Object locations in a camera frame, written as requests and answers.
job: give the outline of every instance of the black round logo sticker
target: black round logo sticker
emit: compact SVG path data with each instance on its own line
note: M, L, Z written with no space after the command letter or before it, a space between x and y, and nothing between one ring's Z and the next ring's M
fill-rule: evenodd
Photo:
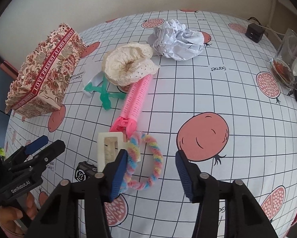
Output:
M84 181L84 180L86 180L86 175L85 175L84 171L82 171L81 169L78 169L76 171L75 178L77 181Z

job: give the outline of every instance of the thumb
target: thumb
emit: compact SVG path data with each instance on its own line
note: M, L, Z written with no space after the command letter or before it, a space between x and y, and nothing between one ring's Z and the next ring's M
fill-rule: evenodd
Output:
M0 222L6 224L9 221L17 220L22 218L22 212L12 206L1 206L0 207Z

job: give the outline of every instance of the pink hair clip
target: pink hair clip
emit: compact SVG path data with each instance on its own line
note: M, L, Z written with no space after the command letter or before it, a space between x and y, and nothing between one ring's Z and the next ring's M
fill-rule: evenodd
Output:
M148 74L141 80L132 84L127 94L120 116L110 128L110 132L123 132L126 129L127 137L130 138L136 131L137 120L142 112L145 96L153 76Z

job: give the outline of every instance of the cream scrunchie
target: cream scrunchie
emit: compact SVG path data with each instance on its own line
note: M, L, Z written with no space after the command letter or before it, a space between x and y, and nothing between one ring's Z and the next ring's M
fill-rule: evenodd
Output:
M150 60L152 55L153 49L149 45L122 45L104 55L102 71L109 82L117 86L127 86L158 71L159 66Z

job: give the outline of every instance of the human hand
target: human hand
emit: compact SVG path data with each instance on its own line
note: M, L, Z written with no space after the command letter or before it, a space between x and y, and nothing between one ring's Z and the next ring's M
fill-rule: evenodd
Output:
M35 205L35 198L30 192L27 193L26 206L26 214L30 217L31 220L33 220L38 211ZM24 234L22 229L20 229L20 227L14 222L14 220L21 218L22 212L19 209L12 206L0 207L0 224L8 231L16 234Z

